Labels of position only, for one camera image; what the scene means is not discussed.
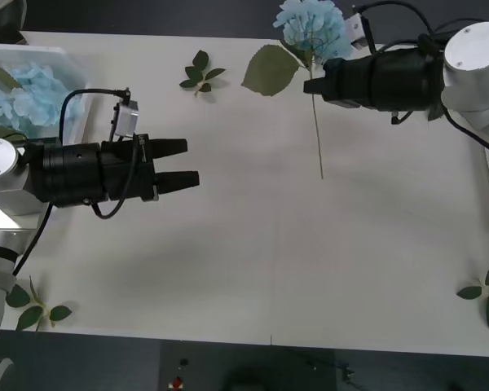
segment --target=blue hydrangea flower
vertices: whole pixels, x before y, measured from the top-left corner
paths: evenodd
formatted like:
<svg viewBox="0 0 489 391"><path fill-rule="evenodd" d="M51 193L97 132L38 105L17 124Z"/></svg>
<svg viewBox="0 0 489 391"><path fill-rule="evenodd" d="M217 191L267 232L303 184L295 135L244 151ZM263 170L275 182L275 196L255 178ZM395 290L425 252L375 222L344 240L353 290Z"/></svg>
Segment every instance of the blue hydrangea flower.
<svg viewBox="0 0 489 391"><path fill-rule="evenodd" d="M0 126L37 137L37 128L56 125L62 103L70 91L54 77L52 69L31 63L7 71L22 88L13 89L10 94L0 90ZM73 121L84 111L82 101L72 99L65 118ZM72 124L66 122L66 129L71 127Z"/></svg>
<svg viewBox="0 0 489 391"><path fill-rule="evenodd" d="M329 0L286 0L274 27L284 26L284 40L299 50L313 49L323 63L351 54L342 12Z"/></svg>

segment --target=dark floor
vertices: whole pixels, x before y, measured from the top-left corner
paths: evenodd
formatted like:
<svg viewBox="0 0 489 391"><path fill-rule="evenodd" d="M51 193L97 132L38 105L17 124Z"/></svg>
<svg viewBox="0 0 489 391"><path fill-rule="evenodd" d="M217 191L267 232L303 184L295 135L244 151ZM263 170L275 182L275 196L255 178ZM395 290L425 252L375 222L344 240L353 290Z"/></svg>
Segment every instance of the dark floor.
<svg viewBox="0 0 489 391"><path fill-rule="evenodd" d="M408 0L433 26L460 17L489 19L489 0ZM70 33L147 34L279 39L272 23L283 0L28 0L24 29ZM336 0L346 15L353 4ZM411 11L385 6L367 11L375 40L414 38L424 27Z"/></svg>
<svg viewBox="0 0 489 391"><path fill-rule="evenodd" d="M230 391L231 380L267 391L489 391L489 358L478 357L45 332L1 332L0 356L15 362L23 391L166 391L177 376L184 391Z"/></svg>

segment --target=flower stem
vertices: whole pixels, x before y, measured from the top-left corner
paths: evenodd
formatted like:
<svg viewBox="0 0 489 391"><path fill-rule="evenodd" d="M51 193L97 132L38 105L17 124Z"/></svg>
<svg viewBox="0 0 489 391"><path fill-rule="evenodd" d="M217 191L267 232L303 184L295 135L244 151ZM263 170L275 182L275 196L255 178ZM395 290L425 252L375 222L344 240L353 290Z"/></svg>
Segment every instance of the flower stem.
<svg viewBox="0 0 489 391"><path fill-rule="evenodd" d="M308 67L308 71L310 72L310 79L313 79L313 71L311 69L312 64ZM317 121L317 111L315 110L315 95L311 95L311 106L313 107L313 117L315 120L315 132L317 133L317 148L319 149L319 167L320 167L320 178L324 179L324 171L323 171L323 154L320 150L320 132L319 132L319 122Z"/></svg>

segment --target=clear plastic bin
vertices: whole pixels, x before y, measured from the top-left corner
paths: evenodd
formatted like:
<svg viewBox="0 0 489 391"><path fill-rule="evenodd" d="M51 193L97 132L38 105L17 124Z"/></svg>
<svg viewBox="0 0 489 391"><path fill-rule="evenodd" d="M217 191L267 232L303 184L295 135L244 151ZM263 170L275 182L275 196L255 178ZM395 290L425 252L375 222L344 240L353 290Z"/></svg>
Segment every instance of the clear plastic bin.
<svg viewBox="0 0 489 391"><path fill-rule="evenodd" d="M55 77L60 79L70 91L90 87L89 78L83 72L83 67L71 55L58 47L0 45L0 65L8 64L11 66L30 62L51 67ZM65 130L64 144L82 142L91 100L90 94L81 95L85 111L82 118L74 121L71 130ZM40 135L41 137L56 137L58 136L58 126L41 128Z"/></svg>

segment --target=white table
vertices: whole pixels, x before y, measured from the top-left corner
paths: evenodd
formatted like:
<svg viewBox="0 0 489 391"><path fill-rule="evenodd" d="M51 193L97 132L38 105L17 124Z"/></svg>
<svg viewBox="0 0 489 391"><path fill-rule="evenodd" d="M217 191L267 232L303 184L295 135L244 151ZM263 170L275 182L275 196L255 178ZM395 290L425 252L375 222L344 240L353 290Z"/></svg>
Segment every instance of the white table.
<svg viewBox="0 0 489 391"><path fill-rule="evenodd" d="M304 72L270 99L240 86L267 41L25 35L97 86L129 86L139 133L188 139L157 169L201 180L110 222L55 213L20 281L75 309L56 332L489 356L477 302L456 296L489 266L489 174L459 131L317 99L322 181ZM199 49L227 72L196 99L178 83ZM112 103L97 101L89 140L107 138Z"/></svg>

